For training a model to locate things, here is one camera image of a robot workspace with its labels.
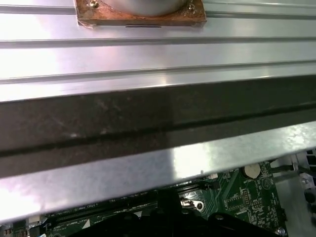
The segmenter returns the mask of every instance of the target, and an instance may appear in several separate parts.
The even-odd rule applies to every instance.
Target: motherboard
[[[207,219],[214,212],[233,215],[275,232],[285,229],[270,163],[262,162],[162,189],[175,189],[186,208]],[[120,212],[139,216],[157,206],[157,190],[31,217],[1,227],[5,237],[67,237]]]

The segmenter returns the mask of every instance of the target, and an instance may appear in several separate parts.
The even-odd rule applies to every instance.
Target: dark metal panel
[[[20,150],[0,159],[0,178],[103,159],[198,144],[316,120],[316,109],[244,118],[175,130],[103,136],[76,143],[51,144],[43,150]]]
[[[313,106],[314,76],[184,85],[0,104],[0,151],[178,129]]]

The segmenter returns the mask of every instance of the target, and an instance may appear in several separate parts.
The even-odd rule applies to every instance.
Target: shiny metal surface
[[[316,122],[310,122],[235,138],[4,178],[0,179],[0,222],[120,197],[280,157],[315,144]]]
[[[202,29],[86,29],[72,0],[3,0],[0,20],[10,24],[0,25],[0,101],[316,72],[313,2],[224,3],[204,1]],[[225,18],[232,12],[242,16]],[[28,91],[11,93],[20,83]]]
[[[272,6],[313,6],[314,0],[206,0],[221,4],[272,5]]]
[[[187,0],[101,0],[107,5],[140,16],[161,16],[177,11]]]
[[[276,166],[297,162],[303,154],[285,156],[275,161]],[[312,214],[308,210],[304,197],[304,185],[300,176],[295,173],[276,174],[276,188],[281,207],[285,209],[286,229],[290,237],[313,237],[316,227],[311,222]]]

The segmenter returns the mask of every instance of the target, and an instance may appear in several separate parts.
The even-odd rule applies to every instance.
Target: copper base plate
[[[94,25],[201,27],[206,22],[202,0],[190,0],[180,10],[158,17],[130,15],[117,11],[102,1],[98,1],[97,8],[91,7],[89,3],[90,0],[76,0],[78,22],[87,27]]]

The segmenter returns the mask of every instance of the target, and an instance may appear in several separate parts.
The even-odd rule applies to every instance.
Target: screw
[[[285,229],[283,227],[278,228],[277,234],[279,236],[285,236],[285,234],[286,234]]]
[[[93,8],[98,8],[99,7],[99,3],[98,1],[92,0],[89,5]]]
[[[198,203],[198,204],[197,204],[197,209],[198,209],[198,210],[201,210],[202,207],[203,207],[202,203]]]
[[[309,181],[308,181],[307,179],[302,179],[302,183],[303,183],[303,184],[308,184]]]
[[[221,216],[221,215],[216,215],[216,216],[215,216],[215,219],[216,219],[216,220],[219,220],[219,221],[222,221],[222,220],[224,219],[224,217]]]
[[[190,3],[190,4],[188,5],[188,9],[189,9],[190,11],[194,11],[194,10],[196,9],[196,7],[195,7],[192,3]]]

